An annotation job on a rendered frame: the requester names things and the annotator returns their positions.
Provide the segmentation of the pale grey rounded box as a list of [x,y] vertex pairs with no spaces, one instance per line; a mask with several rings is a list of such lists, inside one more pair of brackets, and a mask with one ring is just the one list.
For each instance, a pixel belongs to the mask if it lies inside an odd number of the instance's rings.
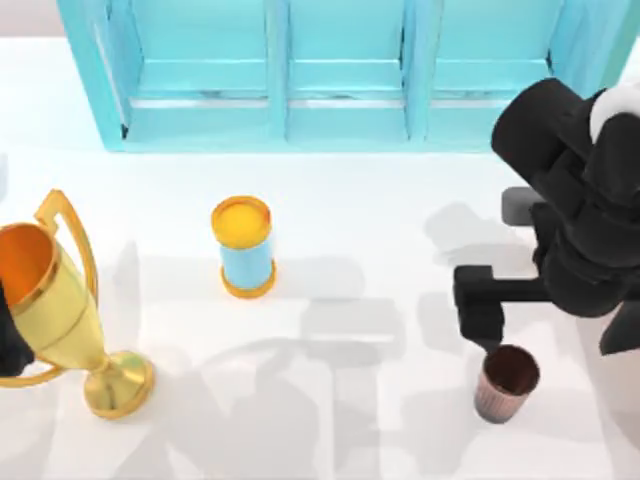
[[530,208],[537,201],[537,194],[527,187],[510,187],[502,193],[501,216],[508,226],[531,225]]

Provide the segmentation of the brown ribbed cup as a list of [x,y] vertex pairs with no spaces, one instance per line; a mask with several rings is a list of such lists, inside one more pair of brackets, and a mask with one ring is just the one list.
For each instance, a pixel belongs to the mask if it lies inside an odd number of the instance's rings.
[[474,394],[477,413],[490,423],[509,421],[539,380],[538,363],[529,351],[517,345],[500,345],[482,362]]

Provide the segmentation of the blue and yellow can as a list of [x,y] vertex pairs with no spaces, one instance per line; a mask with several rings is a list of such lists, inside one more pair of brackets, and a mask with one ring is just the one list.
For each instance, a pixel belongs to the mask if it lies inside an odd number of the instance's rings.
[[211,226],[220,244],[220,272],[226,290],[243,299],[265,295],[276,279],[269,207],[254,196],[231,196],[214,208]]

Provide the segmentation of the light blue rack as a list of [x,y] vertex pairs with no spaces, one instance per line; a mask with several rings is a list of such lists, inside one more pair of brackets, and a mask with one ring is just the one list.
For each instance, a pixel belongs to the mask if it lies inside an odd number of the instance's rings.
[[616,83],[640,0],[57,0],[111,151],[484,151],[525,87]]

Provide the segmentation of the gold trophy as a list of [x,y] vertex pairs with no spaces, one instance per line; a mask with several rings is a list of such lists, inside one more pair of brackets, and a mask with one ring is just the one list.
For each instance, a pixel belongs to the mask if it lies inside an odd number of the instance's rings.
[[98,274],[90,242],[70,201],[51,190],[32,223],[0,228],[0,281],[19,334],[35,361],[0,387],[26,388],[84,370],[91,411],[114,420],[133,413],[154,386],[152,363],[106,352],[98,314]]

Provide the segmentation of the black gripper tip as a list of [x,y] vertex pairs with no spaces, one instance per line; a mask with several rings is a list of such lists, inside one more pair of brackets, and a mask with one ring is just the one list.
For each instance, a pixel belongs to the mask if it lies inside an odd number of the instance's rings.
[[0,281],[0,377],[18,377],[34,361],[34,352],[16,328]]

